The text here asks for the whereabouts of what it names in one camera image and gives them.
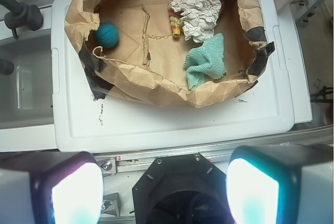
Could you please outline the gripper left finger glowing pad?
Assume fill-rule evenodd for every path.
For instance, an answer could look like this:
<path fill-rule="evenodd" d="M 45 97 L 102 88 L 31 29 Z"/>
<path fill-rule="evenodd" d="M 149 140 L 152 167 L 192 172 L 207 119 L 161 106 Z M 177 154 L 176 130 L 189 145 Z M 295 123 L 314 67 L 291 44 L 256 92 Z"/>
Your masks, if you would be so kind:
<path fill-rule="evenodd" d="M 89 152 L 1 153 L 1 223 L 98 223 L 103 188 Z"/>

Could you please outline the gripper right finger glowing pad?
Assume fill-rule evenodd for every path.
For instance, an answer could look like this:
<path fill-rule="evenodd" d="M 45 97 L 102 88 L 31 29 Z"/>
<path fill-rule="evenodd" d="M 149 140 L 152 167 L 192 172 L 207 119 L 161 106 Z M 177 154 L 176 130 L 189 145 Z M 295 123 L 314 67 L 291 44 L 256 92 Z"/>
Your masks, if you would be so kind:
<path fill-rule="evenodd" d="M 236 223 L 333 223 L 333 147 L 239 146 L 226 194 Z"/>

